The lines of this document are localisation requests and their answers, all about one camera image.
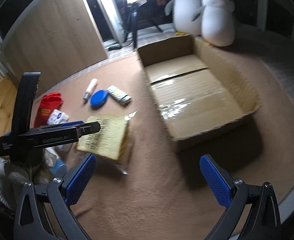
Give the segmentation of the patterned tissue pack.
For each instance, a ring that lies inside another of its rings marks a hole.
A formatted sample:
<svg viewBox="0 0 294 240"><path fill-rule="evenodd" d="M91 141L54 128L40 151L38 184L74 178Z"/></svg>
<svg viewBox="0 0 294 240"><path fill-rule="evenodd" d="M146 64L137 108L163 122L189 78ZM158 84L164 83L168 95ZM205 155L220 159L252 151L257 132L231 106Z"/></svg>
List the patterned tissue pack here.
<svg viewBox="0 0 294 240"><path fill-rule="evenodd" d="M69 115L58 109L54 109L47 120L47 125L63 124L66 123L68 120Z"/></svg>

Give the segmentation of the packaged toast bread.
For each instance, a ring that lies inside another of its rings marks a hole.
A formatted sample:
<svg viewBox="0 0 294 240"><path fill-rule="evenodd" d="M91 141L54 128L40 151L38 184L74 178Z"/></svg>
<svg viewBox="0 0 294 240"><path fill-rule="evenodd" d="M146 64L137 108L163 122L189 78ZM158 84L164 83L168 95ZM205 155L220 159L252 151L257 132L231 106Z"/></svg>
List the packaged toast bread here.
<svg viewBox="0 0 294 240"><path fill-rule="evenodd" d="M122 174L127 175L134 144L130 120L134 116L135 113L90 116L87 122L97 121L100 124L100 131L81 137L76 149L110 162Z"/></svg>

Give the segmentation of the red cloth pouch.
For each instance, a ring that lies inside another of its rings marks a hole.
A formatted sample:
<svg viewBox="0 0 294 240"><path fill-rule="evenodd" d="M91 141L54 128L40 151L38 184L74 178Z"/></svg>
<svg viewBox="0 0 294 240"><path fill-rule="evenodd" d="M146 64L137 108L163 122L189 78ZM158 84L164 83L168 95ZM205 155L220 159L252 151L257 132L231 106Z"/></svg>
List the red cloth pouch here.
<svg viewBox="0 0 294 240"><path fill-rule="evenodd" d="M34 127L46 126L47 120L55 109L60 109L63 104L61 93L54 92L44 95L40 101Z"/></svg>

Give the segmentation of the blue round lid container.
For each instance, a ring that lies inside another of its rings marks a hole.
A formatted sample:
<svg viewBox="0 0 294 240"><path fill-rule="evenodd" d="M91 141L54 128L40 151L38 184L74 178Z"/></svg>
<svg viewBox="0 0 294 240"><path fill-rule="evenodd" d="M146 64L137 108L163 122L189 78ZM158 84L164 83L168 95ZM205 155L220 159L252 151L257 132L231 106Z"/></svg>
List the blue round lid container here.
<svg viewBox="0 0 294 240"><path fill-rule="evenodd" d="M99 109L103 107L103 105L106 103L108 98L108 92L106 90L98 90L95 92L90 99L90 105L92 109Z"/></svg>

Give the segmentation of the white bottle blue cap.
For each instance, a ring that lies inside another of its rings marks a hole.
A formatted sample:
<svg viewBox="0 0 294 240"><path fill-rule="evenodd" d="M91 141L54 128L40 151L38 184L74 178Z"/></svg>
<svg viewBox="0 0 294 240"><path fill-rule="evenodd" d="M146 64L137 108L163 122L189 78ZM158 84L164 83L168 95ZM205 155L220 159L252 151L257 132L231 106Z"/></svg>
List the white bottle blue cap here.
<svg viewBox="0 0 294 240"><path fill-rule="evenodd" d="M65 162L61 159L54 148L45 148L45 152L52 161L52 163L49 165L50 172L54 177L62 178L67 173L67 166L65 165Z"/></svg>

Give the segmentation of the blister pill pack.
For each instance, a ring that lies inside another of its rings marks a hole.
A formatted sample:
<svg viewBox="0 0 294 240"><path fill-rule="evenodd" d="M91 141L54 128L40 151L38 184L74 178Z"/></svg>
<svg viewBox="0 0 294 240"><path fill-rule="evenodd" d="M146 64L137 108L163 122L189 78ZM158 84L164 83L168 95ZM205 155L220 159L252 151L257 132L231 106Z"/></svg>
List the blister pill pack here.
<svg viewBox="0 0 294 240"><path fill-rule="evenodd" d="M132 101L132 98L126 92L122 91L114 85L108 87L107 92L117 103L124 107Z"/></svg>

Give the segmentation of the black power strip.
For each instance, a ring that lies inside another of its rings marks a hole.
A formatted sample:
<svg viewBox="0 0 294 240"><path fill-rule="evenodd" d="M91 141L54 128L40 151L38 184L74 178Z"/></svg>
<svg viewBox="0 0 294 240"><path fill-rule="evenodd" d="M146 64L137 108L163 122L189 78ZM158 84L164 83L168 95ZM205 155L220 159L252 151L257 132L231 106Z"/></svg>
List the black power strip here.
<svg viewBox="0 0 294 240"><path fill-rule="evenodd" d="M121 44L115 44L107 48L108 51L120 50L123 46Z"/></svg>

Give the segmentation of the wooden wardrobe panel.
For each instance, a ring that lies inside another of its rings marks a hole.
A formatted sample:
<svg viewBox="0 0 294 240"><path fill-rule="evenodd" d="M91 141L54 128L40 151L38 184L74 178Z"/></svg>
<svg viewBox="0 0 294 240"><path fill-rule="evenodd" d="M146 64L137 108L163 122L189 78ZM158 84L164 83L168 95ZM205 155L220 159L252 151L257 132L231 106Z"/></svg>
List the wooden wardrobe panel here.
<svg viewBox="0 0 294 240"><path fill-rule="evenodd" d="M107 59L85 0L36 0L5 37L3 56L18 79L41 72L39 94Z"/></svg>

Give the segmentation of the black tripod stand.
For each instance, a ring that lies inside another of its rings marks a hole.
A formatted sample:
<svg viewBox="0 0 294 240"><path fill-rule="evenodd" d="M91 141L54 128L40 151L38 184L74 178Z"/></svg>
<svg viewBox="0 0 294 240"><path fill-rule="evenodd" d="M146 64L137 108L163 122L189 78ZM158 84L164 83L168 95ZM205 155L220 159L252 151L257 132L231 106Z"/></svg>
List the black tripod stand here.
<svg viewBox="0 0 294 240"><path fill-rule="evenodd" d="M133 49L136 50L138 47L138 14L139 9L144 3L142 1L136 1L133 3L127 3L127 8L129 13L127 15L127 20L122 23L124 31L124 41L126 42L129 34L132 34L131 41L128 46L133 43Z"/></svg>

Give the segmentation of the open cardboard box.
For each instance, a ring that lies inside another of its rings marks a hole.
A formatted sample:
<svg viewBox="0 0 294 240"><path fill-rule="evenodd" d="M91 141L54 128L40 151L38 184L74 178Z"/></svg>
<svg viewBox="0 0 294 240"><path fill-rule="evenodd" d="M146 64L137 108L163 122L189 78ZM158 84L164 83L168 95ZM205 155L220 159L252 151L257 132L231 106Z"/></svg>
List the open cardboard box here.
<svg viewBox="0 0 294 240"><path fill-rule="evenodd" d="M256 88L199 37L167 38L137 53L176 152L230 131L260 108Z"/></svg>

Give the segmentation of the small white penguin plush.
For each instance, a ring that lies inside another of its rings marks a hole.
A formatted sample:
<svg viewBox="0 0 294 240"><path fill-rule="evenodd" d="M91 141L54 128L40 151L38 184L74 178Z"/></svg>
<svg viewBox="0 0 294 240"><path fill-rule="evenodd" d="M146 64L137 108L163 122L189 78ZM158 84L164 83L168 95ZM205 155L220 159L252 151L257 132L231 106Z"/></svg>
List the small white penguin plush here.
<svg viewBox="0 0 294 240"><path fill-rule="evenodd" d="M202 0L191 20L200 18L204 41L216 47L228 47L236 37L233 0Z"/></svg>

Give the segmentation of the large white penguin plush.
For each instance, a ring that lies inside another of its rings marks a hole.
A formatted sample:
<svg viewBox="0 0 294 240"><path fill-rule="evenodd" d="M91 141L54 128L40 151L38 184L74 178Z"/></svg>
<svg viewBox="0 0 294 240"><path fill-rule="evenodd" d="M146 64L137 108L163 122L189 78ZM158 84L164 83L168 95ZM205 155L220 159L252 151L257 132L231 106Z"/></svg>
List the large white penguin plush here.
<svg viewBox="0 0 294 240"><path fill-rule="evenodd" d="M193 14L202 6L202 0L170 0L164 9L166 16L172 13L172 22L176 34L200 35L201 20L193 21Z"/></svg>

